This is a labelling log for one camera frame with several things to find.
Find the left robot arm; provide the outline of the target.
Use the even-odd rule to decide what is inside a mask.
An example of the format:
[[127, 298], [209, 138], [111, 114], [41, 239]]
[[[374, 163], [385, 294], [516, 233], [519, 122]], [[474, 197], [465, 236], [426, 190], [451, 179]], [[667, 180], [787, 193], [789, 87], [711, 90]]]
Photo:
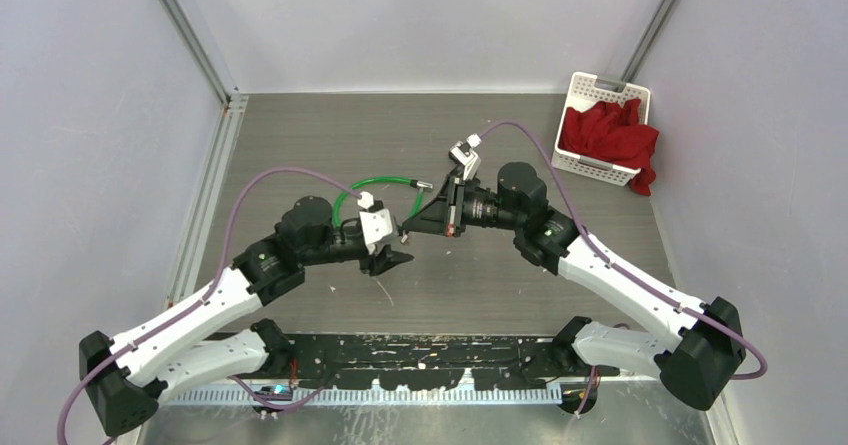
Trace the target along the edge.
[[400, 239], [393, 214], [364, 194], [350, 223], [333, 222], [324, 198], [299, 199], [273, 232], [225, 262], [207, 285], [145, 323], [108, 335], [96, 330], [78, 345], [80, 390], [104, 435], [124, 435], [153, 417], [169, 398], [197, 385], [261, 371], [285, 374], [292, 353], [278, 326], [264, 319], [234, 341], [206, 346], [209, 335], [289, 293], [309, 266], [354, 262], [379, 276], [412, 261], [394, 250]]

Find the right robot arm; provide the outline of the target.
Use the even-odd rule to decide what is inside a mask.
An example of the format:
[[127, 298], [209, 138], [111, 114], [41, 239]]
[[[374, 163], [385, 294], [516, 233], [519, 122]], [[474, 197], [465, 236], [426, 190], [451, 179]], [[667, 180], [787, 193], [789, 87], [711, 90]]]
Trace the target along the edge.
[[435, 198], [402, 224], [407, 232], [450, 238], [469, 226], [513, 232], [529, 263], [585, 287], [640, 325], [623, 330], [572, 318], [554, 339], [556, 365], [567, 375], [592, 366], [635, 372], [707, 411], [746, 358], [735, 305], [722, 297], [706, 303], [633, 267], [552, 207], [546, 183], [528, 163], [503, 165], [494, 189], [464, 180], [455, 167]]

